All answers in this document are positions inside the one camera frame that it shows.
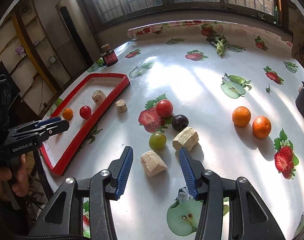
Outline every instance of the bottle cap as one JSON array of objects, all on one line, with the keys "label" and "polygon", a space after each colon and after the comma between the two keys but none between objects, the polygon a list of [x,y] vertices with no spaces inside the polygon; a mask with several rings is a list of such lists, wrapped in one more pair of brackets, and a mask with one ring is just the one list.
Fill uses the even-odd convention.
[{"label": "bottle cap", "polygon": [[110,47],[109,44],[105,44],[105,45],[103,45],[103,46],[101,47],[101,49],[102,49],[103,52],[106,52],[106,51],[108,51],[109,49],[111,49],[111,47]]}]

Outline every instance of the small orange in tray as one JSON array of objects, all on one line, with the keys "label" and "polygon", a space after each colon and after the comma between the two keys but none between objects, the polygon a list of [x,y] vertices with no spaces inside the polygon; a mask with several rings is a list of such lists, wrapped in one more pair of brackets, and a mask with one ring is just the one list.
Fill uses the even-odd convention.
[{"label": "small orange in tray", "polygon": [[251,120],[249,109],[239,106],[232,113],[232,121],[238,127],[245,127]]},{"label": "small orange in tray", "polygon": [[263,115],[255,118],[252,124],[253,134],[259,139],[267,137],[271,132],[271,128],[270,120]]},{"label": "small orange in tray", "polygon": [[73,111],[71,108],[66,108],[63,110],[62,116],[65,120],[70,120],[73,116]]}]

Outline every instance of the red tray rim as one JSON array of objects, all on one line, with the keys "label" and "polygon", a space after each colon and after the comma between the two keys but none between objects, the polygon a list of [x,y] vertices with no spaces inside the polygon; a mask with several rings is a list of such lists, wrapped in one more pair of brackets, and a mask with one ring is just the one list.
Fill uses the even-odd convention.
[{"label": "red tray rim", "polygon": [[72,139],[69,146],[66,148],[61,158],[58,160],[55,166],[52,166],[51,161],[47,155],[47,151],[45,150],[44,144],[40,148],[41,153],[43,155],[44,161],[49,169],[61,176],[65,171],[65,168],[68,166],[70,160],[76,153],[76,150],[79,148],[86,135],[91,131],[93,124],[96,124],[100,117],[110,108],[111,104],[115,101],[117,97],[123,92],[123,90],[130,84],[129,78],[126,74],[120,73],[92,73],[87,75],[67,96],[66,98],[59,104],[59,106],[55,109],[50,118],[58,116],[62,110],[66,107],[68,102],[76,95],[76,93],[92,78],[121,78],[121,82],[116,85],[116,87],[109,93],[109,95],[104,99],[104,101],[96,108],[90,118],[85,122],[83,127],[78,131],[76,136]]}]

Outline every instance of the black sleeve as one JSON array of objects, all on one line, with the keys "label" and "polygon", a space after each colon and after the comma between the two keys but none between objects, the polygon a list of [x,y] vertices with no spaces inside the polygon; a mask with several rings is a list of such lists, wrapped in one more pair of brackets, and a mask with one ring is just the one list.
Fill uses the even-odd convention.
[{"label": "black sleeve", "polygon": [[0,218],[7,228],[14,234],[27,235],[29,233],[27,208],[14,210],[11,202],[0,200]]}]

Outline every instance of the metal bolt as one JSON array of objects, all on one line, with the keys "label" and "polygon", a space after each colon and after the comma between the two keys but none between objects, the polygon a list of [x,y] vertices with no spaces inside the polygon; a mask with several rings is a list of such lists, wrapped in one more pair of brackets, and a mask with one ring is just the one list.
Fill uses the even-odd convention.
[{"label": "metal bolt", "polygon": [[203,171],[203,173],[204,173],[205,176],[211,176],[213,174],[213,171],[205,170],[205,171]]},{"label": "metal bolt", "polygon": [[108,171],[108,170],[103,170],[100,172],[100,175],[103,177],[108,176],[109,174],[110,174],[110,171]]},{"label": "metal bolt", "polygon": [[239,182],[240,183],[247,183],[247,179],[245,177],[239,177]]},{"label": "metal bolt", "polygon": [[74,182],[74,179],[73,178],[67,178],[67,179],[65,179],[65,183],[66,184],[72,184]]}]

